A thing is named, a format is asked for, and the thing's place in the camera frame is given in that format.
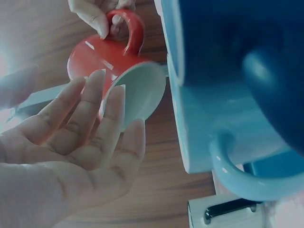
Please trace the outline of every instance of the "human hand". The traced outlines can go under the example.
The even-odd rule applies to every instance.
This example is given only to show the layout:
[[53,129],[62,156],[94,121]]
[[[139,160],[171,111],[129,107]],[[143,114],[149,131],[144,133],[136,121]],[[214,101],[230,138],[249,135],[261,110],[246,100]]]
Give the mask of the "human hand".
[[39,114],[0,136],[0,227],[51,227],[128,192],[144,157],[144,122],[126,128],[122,148],[113,155],[125,105],[125,89],[116,86],[87,140],[104,79],[96,71],[71,81]]
[[[71,11],[94,28],[103,39],[105,39],[109,33],[109,23],[105,16],[106,13],[114,9],[135,11],[135,0],[68,0],[68,4]],[[112,23],[110,28],[111,35],[121,37],[126,30],[123,19],[115,15]]]

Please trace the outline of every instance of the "black handle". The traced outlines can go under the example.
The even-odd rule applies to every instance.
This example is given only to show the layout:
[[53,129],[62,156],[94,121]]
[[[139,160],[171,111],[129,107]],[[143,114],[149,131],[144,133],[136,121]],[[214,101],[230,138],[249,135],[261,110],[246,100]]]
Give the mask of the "black handle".
[[262,202],[251,201],[247,199],[237,199],[226,203],[208,207],[204,213],[205,224],[210,224],[211,219],[220,215],[228,214],[233,211],[250,208],[252,212],[256,212],[257,204]]

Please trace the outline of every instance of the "wooden table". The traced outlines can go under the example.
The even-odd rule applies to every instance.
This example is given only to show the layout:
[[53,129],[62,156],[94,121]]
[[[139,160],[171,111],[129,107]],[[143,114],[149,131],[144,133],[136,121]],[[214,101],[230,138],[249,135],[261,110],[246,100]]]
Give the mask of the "wooden table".
[[[137,0],[147,38],[142,56],[165,62],[166,48],[153,0]],[[40,66],[36,91],[68,82],[67,59],[95,32],[69,12],[67,0],[0,1],[0,67]],[[182,165],[171,93],[147,120],[147,153],[130,193],[71,216],[57,228],[185,228],[187,201],[214,194],[209,173],[188,175]]]

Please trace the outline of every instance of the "red mug handle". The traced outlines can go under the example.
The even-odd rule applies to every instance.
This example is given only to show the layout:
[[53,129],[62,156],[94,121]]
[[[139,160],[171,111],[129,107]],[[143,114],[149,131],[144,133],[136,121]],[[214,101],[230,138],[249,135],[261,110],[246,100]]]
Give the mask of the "red mug handle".
[[130,10],[114,9],[106,15],[110,26],[112,25],[112,18],[116,14],[126,21],[129,29],[129,42],[124,50],[124,55],[138,55],[144,40],[144,25],[142,20]]

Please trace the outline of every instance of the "red ceramic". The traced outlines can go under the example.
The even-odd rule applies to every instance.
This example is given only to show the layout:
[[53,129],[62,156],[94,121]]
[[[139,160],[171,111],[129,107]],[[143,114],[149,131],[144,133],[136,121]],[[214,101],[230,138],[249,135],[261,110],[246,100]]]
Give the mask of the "red ceramic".
[[160,65],[138,57],[144,41],[144,26],[140,18],[132,11],[116,9],[107,14],[109,25],[116,14],[128,25],[127,46],[115,40],[102,40],[98,35],[90,36],[75,47],[67,70],[69,77],[74,79],[104,69],[103,101],[114,86],[125,84],[126,126],[134,119],[147,119],[154,112],[162,99],[166,79]]

